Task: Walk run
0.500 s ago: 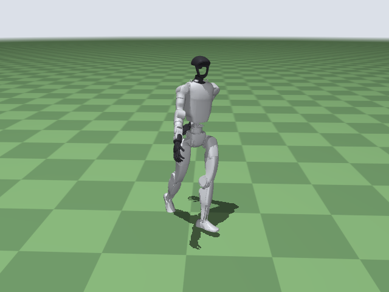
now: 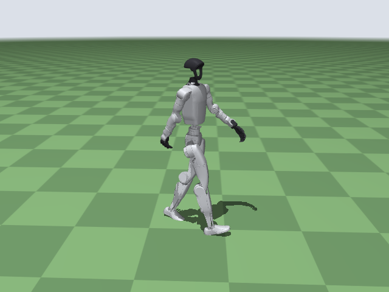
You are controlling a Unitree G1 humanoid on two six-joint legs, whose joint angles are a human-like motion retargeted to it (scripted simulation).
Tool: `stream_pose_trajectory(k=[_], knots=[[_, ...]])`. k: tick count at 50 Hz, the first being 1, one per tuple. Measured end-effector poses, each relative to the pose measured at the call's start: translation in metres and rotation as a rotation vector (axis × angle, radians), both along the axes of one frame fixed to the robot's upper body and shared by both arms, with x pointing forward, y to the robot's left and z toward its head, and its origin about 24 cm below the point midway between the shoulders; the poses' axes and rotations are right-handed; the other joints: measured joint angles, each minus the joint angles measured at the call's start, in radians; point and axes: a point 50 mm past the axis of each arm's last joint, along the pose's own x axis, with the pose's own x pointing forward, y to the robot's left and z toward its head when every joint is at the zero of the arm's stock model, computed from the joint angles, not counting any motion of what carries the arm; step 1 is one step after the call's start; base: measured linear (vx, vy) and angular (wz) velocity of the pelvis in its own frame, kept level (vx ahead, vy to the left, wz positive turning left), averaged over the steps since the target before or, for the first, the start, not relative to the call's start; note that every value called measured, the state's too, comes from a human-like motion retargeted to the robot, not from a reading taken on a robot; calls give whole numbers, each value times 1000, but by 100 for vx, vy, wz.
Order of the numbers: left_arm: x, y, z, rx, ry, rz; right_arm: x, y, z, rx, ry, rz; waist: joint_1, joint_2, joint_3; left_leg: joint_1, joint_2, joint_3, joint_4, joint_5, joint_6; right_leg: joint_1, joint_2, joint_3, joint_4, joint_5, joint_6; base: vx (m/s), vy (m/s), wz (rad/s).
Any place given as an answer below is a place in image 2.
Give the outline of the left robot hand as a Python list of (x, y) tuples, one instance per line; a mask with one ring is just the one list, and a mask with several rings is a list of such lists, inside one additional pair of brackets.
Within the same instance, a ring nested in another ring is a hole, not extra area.
[(239, 137), (241, 139), (240, 142), (245, 141), (246, 134), (244, 133), (244, 130), (241, 127), (237, 126), (237, 123), (234, 120), (231, 120), (230, 122), (233, 125), (233, 127), (231, 127), (231, 128), (235, 129), (236, 133), (239, 135)]

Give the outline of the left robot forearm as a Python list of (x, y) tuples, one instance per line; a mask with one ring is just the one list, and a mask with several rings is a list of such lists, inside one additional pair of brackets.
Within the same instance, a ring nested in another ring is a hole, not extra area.
[(227, 124), (229, 127), (233, 127), (232, 123), (230, 122), (231, 119), (229, 116), (223, 113), (223, 111), (219, 108), (218, 113), (216, 113), (216, 117), (219, 118), (221, 121), (223, 121), (225, 124)]

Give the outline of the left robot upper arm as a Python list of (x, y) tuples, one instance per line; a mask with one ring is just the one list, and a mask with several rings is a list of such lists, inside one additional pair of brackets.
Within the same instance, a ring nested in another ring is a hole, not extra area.
[(210, 93), (210, 87), (208, 84), (204, 84), (207, 90), (207, 108), (212, 114), (216, 114), (219, 111), (219, 106), (217, 104), (213, 104), (213, 98)]

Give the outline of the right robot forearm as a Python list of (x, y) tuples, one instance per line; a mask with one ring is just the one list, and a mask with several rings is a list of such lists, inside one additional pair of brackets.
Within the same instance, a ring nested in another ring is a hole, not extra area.
[(172, 131), (173, 131), (174, 127), (176, 126), (176, 123), (174, 123), (175, 119), (176, 118), (175, 118), (174, 114), (172, 114), (168, 118), (167, 126), (163, 130), (163, 134), (160, 137), (164, 142), (166, 141), (166, 138), (169, 137), (172, 134)]

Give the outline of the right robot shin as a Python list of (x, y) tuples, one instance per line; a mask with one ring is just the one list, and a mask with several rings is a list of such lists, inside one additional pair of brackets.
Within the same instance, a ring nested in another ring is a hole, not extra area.
[[(197, 186), (194, 190), (194, 193), (196, 195), (201, 213), (204, 214), (208, 228), (211, 227), (212, 229), (215, 228), (215, 225), (213, 224), (213, 214), (212, 214), (212, 202), (210, 199), (209, 190), (207, 188), (207, 193), (205, 192), (205, 189), (202, 186)], [(211, 226), (212, 223), (212, 226)], [(209, 229), (211, 229), (209, 228)]]

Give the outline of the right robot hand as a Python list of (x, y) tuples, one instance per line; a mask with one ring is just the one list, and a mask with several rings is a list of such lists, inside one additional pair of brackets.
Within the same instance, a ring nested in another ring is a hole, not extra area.
[(161, 143), (162, 145), (164, 145), (164, 147), (166, 147), (167, 149), (173, 148), (172, 146), (169, 145), (168, 141), (169, 141), (169, 137), (166, 138), (166, 141), (165, 141), (165, 142), (161, 139), (161, 140), (160, 140), (160, 143)]

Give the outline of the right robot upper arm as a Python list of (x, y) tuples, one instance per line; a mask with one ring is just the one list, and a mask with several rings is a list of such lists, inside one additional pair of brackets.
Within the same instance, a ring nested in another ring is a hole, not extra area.
[(173, 106), (173, 112), (171, 113), (171, 114), (174, 114), (175, 118), (176, 118), (174, 123), (181, 122), (182, 117), (179, 113), (182, 111), (185, 102), (190, 98), (191, 92), (192, 91), (189, 88), (181, 88), (178, 90), (178, 92), (176, 94), (176, 101), (175, 101), (174, 106)]

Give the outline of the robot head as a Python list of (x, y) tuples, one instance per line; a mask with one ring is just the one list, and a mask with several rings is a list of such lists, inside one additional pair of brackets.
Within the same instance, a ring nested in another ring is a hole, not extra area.
[[(200, 80), (202, 78), (202, 67), (203, 66), (204, 66), (204, 62), (201, 61), (200, 59), (197, 59), (197, 58), (191, 58), (185, 62), (184, 68), (189, 68), (194, 73), (194, 77), (190, 77), (188, 83), (195, 82), (195, 84), (193, 84), (193, 85), (195, 85), (195, 86), (200, 85), (198, 83), (198, 80)], [(196, 73), (197, 69), (199, 69), (199, 76)], [(190, 84), (188, 84), (188, 85), (190, 85)]]

